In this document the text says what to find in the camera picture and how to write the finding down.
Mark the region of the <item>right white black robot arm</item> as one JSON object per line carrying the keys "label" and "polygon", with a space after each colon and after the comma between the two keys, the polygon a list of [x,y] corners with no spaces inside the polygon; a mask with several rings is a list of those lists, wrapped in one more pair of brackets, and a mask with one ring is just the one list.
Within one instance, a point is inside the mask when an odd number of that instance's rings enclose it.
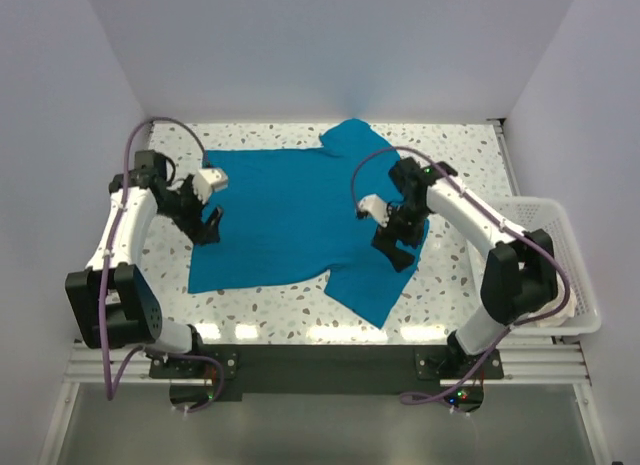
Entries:
{"label": "right white black robot arm", "polygon": [[439,215],[454,225],[476,248],[485,263],[480,305],[447,339],[448,371],[469,377],[481,365],[480,354],[514,324],[557,299],[563,286],[551,236],[527,230],[500,215],[458,179],[444,162],[422,167],[412,158],[397,161],[389,177],[402,200],[393,205],[375,194],[357,204],[360,218],[377,228],[372,246],[402,272],[415,261],[412,250],[423,242],[426,221]]}

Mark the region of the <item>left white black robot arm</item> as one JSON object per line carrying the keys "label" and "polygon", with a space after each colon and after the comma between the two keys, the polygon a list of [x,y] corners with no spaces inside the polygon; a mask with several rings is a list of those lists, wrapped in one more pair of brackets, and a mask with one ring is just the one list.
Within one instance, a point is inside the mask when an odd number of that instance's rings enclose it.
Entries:
{"label": "left white black robot arm", "polygon": [[163,317],[140,261],[157,216],[172,221],[195,245],[219,242],[223,210],[208,203],[228,186],[229,178],[220,168],[204,167],[173,188],[174,175],[168,156],[152,150],[136,153],[132,169],[111,181],[110,212],[100,243],[83,270],[67,275],[65,291],[89,348],[141,345],[173,354],[173,367],[185,377],[196,377],[207,365],[202,340],[194,326]]}

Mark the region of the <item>blue polo t shirt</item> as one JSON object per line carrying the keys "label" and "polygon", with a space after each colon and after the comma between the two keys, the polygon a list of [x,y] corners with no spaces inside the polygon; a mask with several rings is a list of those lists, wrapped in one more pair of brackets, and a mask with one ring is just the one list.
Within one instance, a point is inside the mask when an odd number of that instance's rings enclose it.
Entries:
{"label": "blue polo t shirt", "polygon": [[398,160],[369,124],[350,119],[317,148],[211,150],[229,177],[209,204],[224,211],[217,243],[194,248],[188,290],[287,285],[330,274],[325,293],[382,327],[416,268],[403,272],[371,245],[377,224],[356,217],[350,186],[399,202]]}

